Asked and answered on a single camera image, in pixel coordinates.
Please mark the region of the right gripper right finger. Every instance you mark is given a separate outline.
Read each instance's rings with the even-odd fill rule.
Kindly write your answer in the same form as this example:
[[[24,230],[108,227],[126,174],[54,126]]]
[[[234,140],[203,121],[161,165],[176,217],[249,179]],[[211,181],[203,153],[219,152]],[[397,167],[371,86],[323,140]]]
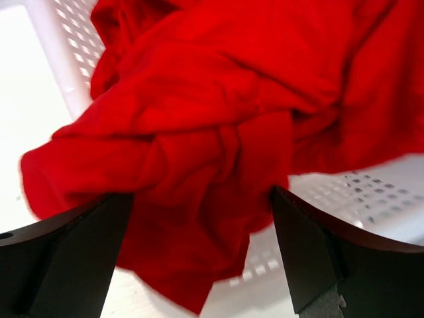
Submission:
[[[278,245],[300,317],[422,317],[423,247],[375,235],[275,187]]]

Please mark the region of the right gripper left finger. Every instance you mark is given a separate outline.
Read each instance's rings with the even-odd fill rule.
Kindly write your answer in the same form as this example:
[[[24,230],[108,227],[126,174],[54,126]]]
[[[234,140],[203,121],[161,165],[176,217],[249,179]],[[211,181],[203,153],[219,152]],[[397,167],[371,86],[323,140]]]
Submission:
[[[1,233],[1,317],[100,317],[133,196]]]

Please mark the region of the red t shirt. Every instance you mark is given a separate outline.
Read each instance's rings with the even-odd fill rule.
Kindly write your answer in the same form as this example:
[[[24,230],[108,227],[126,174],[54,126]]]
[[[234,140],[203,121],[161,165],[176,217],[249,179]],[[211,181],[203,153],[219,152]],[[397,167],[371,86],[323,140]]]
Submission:
[[[200,313],[270,191],[423,151],[422,1],[98,1],[92,104],[21,159],[45,219],[134,205],[117,264]]]

